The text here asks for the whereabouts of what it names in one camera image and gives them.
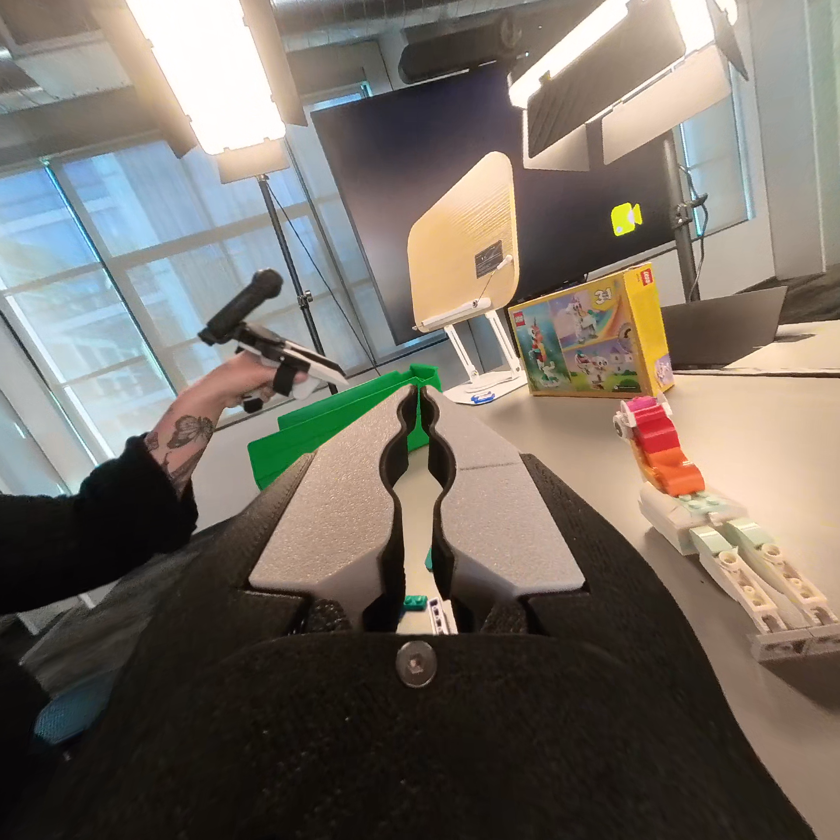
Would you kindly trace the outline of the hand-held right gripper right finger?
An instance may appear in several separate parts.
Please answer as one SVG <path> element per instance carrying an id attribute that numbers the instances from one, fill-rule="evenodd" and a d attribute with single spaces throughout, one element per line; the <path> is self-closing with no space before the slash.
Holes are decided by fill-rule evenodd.
<path id="1" fill-rule="evenodd" d="M 581 592 L 585 576 L 521 452 L 465 406 L 420 392 L 434 504 L 437 588 L 462 606 Z"/>

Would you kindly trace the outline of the large paned window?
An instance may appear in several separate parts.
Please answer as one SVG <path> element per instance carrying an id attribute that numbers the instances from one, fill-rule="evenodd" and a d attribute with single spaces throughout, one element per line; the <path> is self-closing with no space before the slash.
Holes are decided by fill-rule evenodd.
<path id="1" fill-rule="evenodd" d="M 269 175 L 324 353 L 371 371 L 373 290 L 348 276 L 296 167 Z M 259 269 L 283 276 L 248 320 L 313 348 L 256 179 L 223 185 L 162 141 L 2 171 L 2 314 L 87 454 L 151 428 L 234 345 L 198 333 Z"/>

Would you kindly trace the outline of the white lego unicorn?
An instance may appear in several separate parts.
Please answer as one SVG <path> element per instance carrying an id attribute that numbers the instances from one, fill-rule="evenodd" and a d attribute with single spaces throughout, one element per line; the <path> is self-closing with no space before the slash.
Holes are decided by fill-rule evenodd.
<path id="1" fill-rule="evenodd" d="M 751 620 L 761 663 L 838 655 L 830 602 L 740 502 L 709 487 L 684 453 L 664 395 L 621 402 L 613 417 L 643 480 L 639 510 L 682 556 L 705 572 Z"/>

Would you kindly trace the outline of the wooden oval board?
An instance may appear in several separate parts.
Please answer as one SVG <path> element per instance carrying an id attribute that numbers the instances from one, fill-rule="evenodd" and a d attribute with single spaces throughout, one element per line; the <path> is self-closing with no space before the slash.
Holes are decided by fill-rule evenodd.
<path id="1" fill-rule="evenodd" d="M 520 277 L 518 225 L 509 158 L 479 160 L 412 226 L 407 240 L 415 324 L 488 297 L 513 299 Z"/>

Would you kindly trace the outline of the black video bar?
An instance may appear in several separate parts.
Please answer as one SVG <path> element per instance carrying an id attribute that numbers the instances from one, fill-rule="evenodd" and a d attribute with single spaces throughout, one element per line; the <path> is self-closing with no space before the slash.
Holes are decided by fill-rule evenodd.
<path id="1" fill-rule="evenodd" d="M 491 24 L 424 38 L 406 45 L 397 65 L 401 80 L 412 85 L 509 62 L 522 46 L 522 27 L 510 14 Z"/>

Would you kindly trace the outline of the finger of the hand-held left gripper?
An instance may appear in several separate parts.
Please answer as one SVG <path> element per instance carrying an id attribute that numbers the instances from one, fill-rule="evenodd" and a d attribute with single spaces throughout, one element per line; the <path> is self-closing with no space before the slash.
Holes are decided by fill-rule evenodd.
<path id="1" fill-rule="evenodd" d="M 326 356 L 302 346 L 282 347 L 282 388 L 295 389 L 304 385 L 304 381 L 296 380 L 299 372 L 308 382 L 320 381 L 336 386 L 349 383 L 343 369 Z"/>
<path id="2" fill-rule="evenodd" d="M 321 382 L 347 381 L 346 374 L 337 362 L 289 339 L 280 339 L 279 357 L 279 369 L 292 371 L 292 380 L 297 372 L 302 372 L 309 380 Z"/>

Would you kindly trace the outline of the person's left hand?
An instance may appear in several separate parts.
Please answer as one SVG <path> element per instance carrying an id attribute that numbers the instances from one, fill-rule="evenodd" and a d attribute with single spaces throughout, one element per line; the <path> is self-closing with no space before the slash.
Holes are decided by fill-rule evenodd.
<path id="1" fill-rule="evenodd" d="M 172 405 L 175 417 L 208 419 L 214 427 L 228 408 L 251 392 L 273 393 L 277 368 L 244 351 L 221 363 L 180 394 Z"/>

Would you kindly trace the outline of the white tablet stand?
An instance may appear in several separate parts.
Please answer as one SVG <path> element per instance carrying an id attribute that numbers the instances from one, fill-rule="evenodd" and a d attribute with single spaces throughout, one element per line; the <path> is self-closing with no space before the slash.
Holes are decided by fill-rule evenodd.
<path id="1" fill-rule="evenodd" d="M 455 325 L 471 320 L 477 316 L 484 316 L 496 336 L 500 350 L 507 361 L 507 371 L 491 371 L 479 373 L 470 359 L 465 345 L 462 343 Z M 527 373 L 522 367 L 519 357 L 515 354 L 506 330 L 501 325 L 497 310 L 493 308 L 488 297 L 468 300 L 455 309 L 426 318 L 414 324 L 414 329 L 421 333 L 434 332 L 443 329 L 455 348 L 457 356 L 468 375 L 468 381 L 447 389 L 444 395 L 453 403 L 478 406 L 469 398 L 472 394 L 493 391 L 497 399 L 506 396 L 528 383 Z"/>

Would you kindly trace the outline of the blue mesh seat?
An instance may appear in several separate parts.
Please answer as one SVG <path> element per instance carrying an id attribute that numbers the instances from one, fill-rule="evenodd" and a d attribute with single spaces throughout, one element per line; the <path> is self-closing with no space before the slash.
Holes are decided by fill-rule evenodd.
<path id="1" fill-rule="evenodd" d="M 118 675 L 89 677 L 59 693 L 38 714 L 34 737 L 56 746 L 88 730 L 108 705 Z"/>

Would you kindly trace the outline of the person's left forearm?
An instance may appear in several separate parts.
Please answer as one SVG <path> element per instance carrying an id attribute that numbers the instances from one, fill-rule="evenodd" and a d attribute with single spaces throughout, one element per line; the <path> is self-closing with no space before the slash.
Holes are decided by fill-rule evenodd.
<path id="1" fill-rule="evenodd" d="M 197 523 L 192 474 L 224 410 L 184 393 L 73 496 L 1 498 L 1 613 L 24 613 L 115 582 L 185 546 Z"/>

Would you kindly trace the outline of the large dark display screen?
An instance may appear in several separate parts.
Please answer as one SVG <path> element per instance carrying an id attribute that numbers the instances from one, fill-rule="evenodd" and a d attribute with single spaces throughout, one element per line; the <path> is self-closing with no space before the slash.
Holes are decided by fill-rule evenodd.
<path id="1" fill-rule="evenodd" d="M 595 171 L 531 171 L 522 164 L 521 116 L 496 65 L 314 113 L 397 343 L 417 336 L 410 228 L 489 152 L 512 164 L 521 259 L 515 302 L 674 243 L 660 138 Z"/>

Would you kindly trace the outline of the studio light panel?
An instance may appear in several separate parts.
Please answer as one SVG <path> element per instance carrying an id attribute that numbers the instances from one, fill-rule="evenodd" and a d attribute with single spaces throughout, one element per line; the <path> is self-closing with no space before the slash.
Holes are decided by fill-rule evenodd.
<path id="1" fill-rule="evenodd" d="M 307 118 L 272 2 L 126 2 L 188 132 L 223 184 L 290 168 Z"/>
<path id="2" fill-rule="evenodd" d="M 526 170 L 609 165 L 730 96 L 749 78 L 734 1 L 601 2 L 509 76 Z"/>

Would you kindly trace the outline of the lego set box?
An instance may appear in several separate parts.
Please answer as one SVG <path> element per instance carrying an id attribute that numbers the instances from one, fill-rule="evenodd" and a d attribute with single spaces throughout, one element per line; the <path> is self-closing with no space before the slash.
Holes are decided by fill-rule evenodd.
<path id="1" fill-rule="evenodd" d="M 653 265 L 511 305 L 533 396 L 657 397 L 675 384 Z"/>

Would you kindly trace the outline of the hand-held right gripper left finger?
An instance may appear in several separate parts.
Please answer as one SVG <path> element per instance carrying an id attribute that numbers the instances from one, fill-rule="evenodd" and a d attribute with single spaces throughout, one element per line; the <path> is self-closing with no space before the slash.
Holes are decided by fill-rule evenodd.
<path id="1" fill-rule="evenodd" d="M 248 579 L 262 592 L 404 595 L 403 514 L 417 387 L 405 385 L 318 449 Z"/>

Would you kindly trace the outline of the green plastic bin stack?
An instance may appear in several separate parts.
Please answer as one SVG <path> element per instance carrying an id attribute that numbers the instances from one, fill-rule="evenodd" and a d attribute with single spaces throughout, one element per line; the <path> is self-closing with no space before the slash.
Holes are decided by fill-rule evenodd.
<path id="1" fill-rule="evenodd" d="M 320 446 L 405 385 L 442 390 L 438 368 L 411 364 L 304 406 L 278 419 L 278 431 L 248 444 L 248 456 L 259 490 L 267 488 L 299 457 Z"/>

